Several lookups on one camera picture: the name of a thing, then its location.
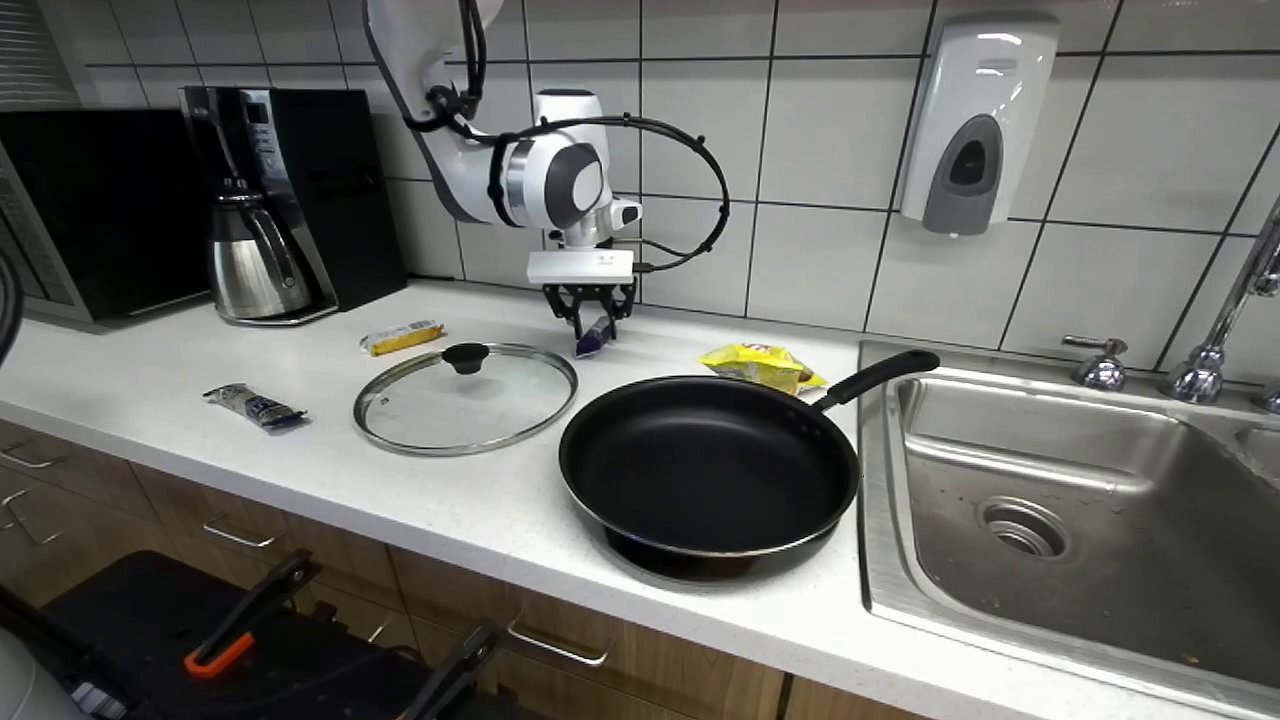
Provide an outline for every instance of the frying pan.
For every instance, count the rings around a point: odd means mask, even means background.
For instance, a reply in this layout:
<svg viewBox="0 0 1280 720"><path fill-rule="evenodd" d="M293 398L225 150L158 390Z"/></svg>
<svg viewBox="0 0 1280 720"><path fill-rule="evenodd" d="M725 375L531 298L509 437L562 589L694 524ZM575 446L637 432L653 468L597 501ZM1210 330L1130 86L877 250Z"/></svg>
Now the frying pan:
<svg viewBox="0 0 1280 720"><path fill-rule="evenodd" d="M935 362L901 350L818 404L725 375L624 385L573 417L562 473L605 540L653 570L788 567L833 534L861 483L855 453L823 412Z"/></svg>

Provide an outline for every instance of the lid rim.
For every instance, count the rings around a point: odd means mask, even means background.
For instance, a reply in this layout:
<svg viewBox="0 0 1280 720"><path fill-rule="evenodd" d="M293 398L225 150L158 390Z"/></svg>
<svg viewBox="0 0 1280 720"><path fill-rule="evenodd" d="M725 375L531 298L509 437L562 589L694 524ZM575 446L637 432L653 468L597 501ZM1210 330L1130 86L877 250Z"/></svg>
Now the lid rim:
<svg viewBox="0 0 1280 720"><path fill-rule="evenodd" d="M543 421L536 421L536 422L529 422L529 426L520 426L520 432L514 432L514 437L481 439L481 444L441 444L441 446L432 446L432 444L389 439L389 437L380 437L375 426L369 426L369 409L373 409L373 394L375 394L375 390L391 389L397 379L406 379L406 375L411 375L411 372L421 372L421 366L444 362L444 350L428 350L428 356L411 356L411 360L406 360L406 362L386 366L380 375L373 375L373 379L356 390L353 421L356 421L359 437L366 437L369 444L375 444L375 446L386 446L386 453L399 453L399 454L441 454L441 460L444 460L444 454L481 454L481 453L514 446L514 444L543 432L547 422L558 422L558 421L573 409L573 398L575 398L575 366L573 366L566 356L543 350L543 349L536 349L536 344L492 344L490 350L505 350L505 356L520 356L520 360L547 362L551 372L562 372L562 375L570 379L566 398L562 398Z"/></svg>

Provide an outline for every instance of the white soap dispenser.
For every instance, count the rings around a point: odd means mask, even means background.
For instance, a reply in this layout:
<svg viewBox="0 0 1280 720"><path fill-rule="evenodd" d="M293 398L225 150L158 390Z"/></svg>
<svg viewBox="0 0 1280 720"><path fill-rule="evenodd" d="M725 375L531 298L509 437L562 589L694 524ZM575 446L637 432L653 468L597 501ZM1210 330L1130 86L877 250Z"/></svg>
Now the white soap dispenser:
<svg viewBox="0 0 1280 720"><path fill-rule="evenodd" d="M945 235L1006 225L1022 189L1057 22L954 22L917 118L903 217Z"/></svg>

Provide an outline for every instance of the glass lid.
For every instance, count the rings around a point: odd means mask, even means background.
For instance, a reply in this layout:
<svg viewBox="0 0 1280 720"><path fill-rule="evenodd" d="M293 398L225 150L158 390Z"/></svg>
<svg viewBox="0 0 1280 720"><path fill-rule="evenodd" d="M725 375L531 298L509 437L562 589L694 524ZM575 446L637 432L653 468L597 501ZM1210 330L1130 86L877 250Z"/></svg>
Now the glass lid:
<svg viewBox="0 0 1280 720"><path fill-rule="evenodd" d="M474 454L551 422L575 394L570 360L531 344L453 344L380 372L359 432L408 454Z"/></svg>

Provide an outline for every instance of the drawer handle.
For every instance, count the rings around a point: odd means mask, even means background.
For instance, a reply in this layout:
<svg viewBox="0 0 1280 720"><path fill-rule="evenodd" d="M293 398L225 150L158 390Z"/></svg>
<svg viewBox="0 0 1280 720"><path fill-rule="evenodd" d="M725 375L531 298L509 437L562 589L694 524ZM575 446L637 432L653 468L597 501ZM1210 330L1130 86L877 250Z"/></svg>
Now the drawer handle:
<svg viewBox="0 0 1280 720"><path fill-rule="evenodd" d="M397 623L397 616L386 616L386 619L366 636L366 644L386 641L391 623Z"/></svg>
<svg viewBox="0 0 1280 720"><path fill-rule="evenodd" d="M49 545L58 545L64 532L41 534L41 532L26 521L26 513L18 509L18 501L26 501L30 493L33 493L33 488L19 488L19 493L3 496L0 509L3 509L8 524L13 524L33 548L49 548Z"/></svg>
<svg viewBox="0 0 1280 720"><path fill-rule="evenodd" d="M585 655L585 653L573 653L573 649L551 644L551 641L543 641L543 636L531 636L529 626L520 626L520 612L514 616L509 636L514 636L517 644L529 644L529 649L536 649L536 653L562 655L562 658L580 663L580 668L605 668L605 663L607 663L607 649L597 653L597 655Z"/></svg>
<svg viewBox="0 0 1280 720"><path fill-rule="evenodd" d="M13 468L26 468L26 473L49 473L53 460L26 460L26 454L13 454L13 446L0 453L0 463L13 463Z"/></svg>
<svg viewBox="0 0 1280 720"><path fill-rule="evenodd" d="M217 524L199 524L209 534L217 534L217 540L230 540L230 545L241 545L241 548L251 548L251 553L264 553L264 548L272 548L275 545L275 534L259 534L259 540L251 540L251 534L237 534L237 532L230 532L230 529L217 529Z"/></svg>

